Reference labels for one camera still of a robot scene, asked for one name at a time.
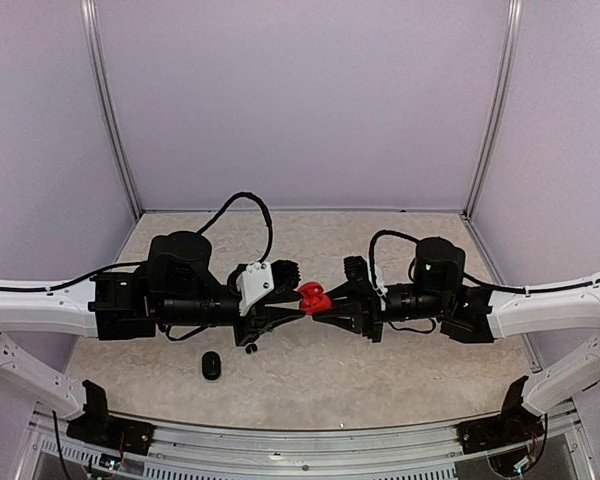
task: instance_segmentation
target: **vertical metal post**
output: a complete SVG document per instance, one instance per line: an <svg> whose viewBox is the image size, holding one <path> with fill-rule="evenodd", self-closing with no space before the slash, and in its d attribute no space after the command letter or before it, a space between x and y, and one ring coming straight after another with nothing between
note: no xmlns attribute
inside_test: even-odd
<svg viewBox="0 0 600 480"><path fill-rule="evenodd" d="M113 150L116 167L122 180L122 186L127 202L129 203L129 208L131 209L135 220L138 221L142 216L143 210L133 181L131 168L129 167L122 146L122 137L120 136L115 110L111 101L111 93L109 92L109 85L107 83L107 71L102 54L102 44L100 42L95 0L80 0L80 7L82 10L82 22L84 24L84 33L87 40L87 49L89 51L89 60L93 70L100 107L102 108L102 117L107 134L109 135L111 149Z"/></svg>
<svg viewBox="0 0 600 480"><path fill-rule="evenodd" d="M498 79L496 91L489 112L489 120L487 122L487 131L485 132L482 146L480 147L480 157L478 166L473 177L469 198L465 206L465 215L471 221L475 213L480 199L480 194L484 187L484 182L491 163L493 148L498 136L500 122L504 113L504 106L507 99L507 91L509 89L509 80L513 68L515 58L516 44L518 43L518 32L520 30L520 19L522 14L522 0L509 1L509 15L507 17L507 30L505 34L504 45L502 47L502 55L500 58L500 67L498 69Z"/></svg>

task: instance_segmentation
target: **red object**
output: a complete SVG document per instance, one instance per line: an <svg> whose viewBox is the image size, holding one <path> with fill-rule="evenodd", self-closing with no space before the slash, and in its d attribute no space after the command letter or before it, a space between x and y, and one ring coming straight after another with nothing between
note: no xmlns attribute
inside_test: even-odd
<svg viewBox="0 0 600 480"><path fill-rule="evenodd" d="M324 312L331 308L331 299L324 293L324 288L318 282L309 282L298 288L302 295L300 310L308 315Z"/></svg>

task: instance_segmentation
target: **black oval object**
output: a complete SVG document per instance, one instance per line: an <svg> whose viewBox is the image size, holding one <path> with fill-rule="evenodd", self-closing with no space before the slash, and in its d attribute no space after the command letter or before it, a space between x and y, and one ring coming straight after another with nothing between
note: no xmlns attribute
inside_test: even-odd
<svg viewBox="0 0 600 480"><path fill-rule="evenodd" d="M220 355L216 352L207 352L202 356L202 375L207 380L217 380L222 373Z"/></svg>

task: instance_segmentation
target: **white wall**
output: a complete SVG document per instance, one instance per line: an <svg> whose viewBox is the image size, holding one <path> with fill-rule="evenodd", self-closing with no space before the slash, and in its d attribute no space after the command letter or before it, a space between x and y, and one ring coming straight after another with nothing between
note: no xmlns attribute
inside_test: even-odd
<svg viewBox="0 0 600 480"><path fill-rule="evenodd" d="M468 194L508 2L98 2L147 209L446 208Z"/></svg>
<svg viewBox="0 0 600 480"><path fill-rule="evenodd" d="M475 223L508 283L600 270L600 1L525 2ZM589 333L533 341L547 365ZM600 467L600 384L575 401Z"/></svg>
<svg viewBox="0 0 600 480"><path fill-rule="evenodd" d="M80 3L0 1L0 278L72 278L132 227L97 102ZM66 335L13 335L64 365ZM33 411L0 385L0 480Z"/></svg>

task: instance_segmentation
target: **beige tabletop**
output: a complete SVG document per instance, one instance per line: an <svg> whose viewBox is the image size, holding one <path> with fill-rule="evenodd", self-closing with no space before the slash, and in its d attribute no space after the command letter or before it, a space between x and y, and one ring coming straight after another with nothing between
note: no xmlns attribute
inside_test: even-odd
<svg viewBox="0 0 600 480"><path fill-rule="evenodd" d="M151 238L196 230L210 214L147 214L121 261L146 258ZM371 236L390 228L416 237L442 236L467 252L466 270L488 279L475 245L454 214L370 212L273 213L269 257L300 266L302 282L325 289L344 281L342 259L367 257ZM238 263L256 260L266 244L258 213L228 213L205 234L213 244L211 271L225 282ZM408 242L383 238L377 263L387 283L407 282ZM428 321L410 326L427 327ZM175 329L181 334L187 329ZM385 328L382 343L313 322L284 325L258 340L247 355L230 328L215 328L180 343L152 339L99 342L80 339L70 375L104 387L115 411L218 426L339 429L406 425L499 410L509 384L528 374L519 338L462 345L434 333ZM200 359L222 359L222 376L208 382Z"/></svg>

